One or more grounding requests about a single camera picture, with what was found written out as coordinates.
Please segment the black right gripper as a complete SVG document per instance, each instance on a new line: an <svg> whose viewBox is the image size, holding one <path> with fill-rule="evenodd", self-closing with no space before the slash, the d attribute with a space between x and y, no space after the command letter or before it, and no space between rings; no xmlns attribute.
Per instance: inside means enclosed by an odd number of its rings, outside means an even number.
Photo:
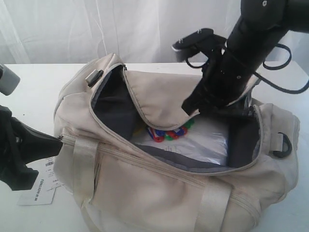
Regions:
<svg viewBox="0 0 309 232"><path fill-rule="evenodd" d="M182 103L191 115L195 110L214 110L227 107L245 98L256 85L256 50L215 45L200 48L208 61L202 67L202 79Z"/></svg>

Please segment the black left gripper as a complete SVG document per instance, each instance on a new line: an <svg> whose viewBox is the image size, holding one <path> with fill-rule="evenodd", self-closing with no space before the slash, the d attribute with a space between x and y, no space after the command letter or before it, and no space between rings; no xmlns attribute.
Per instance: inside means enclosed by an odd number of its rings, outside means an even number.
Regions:
<svg viewBox="0 0 309 232"><path fill-rule="evenodd" d="M27 164L57 156L63 143L11 117L12 112L0 106L0 180L13 191L30 190L39 171Z"/></svg>

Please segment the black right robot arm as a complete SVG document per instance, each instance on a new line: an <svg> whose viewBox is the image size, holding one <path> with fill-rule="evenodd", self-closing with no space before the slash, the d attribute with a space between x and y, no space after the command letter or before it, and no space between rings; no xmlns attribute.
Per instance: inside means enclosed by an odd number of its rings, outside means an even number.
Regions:
<svg viewBox="0 0 309 232"><path fill-rule="evenodd" d="M306 0L243 0L240 17L227 38L212 29L201 29L176 42L178 61L202 53L202 79L182 104L187 114L234 104L252 88L249 83L269 53L280 47L288 31L307 33L309 3Z"/></svg>

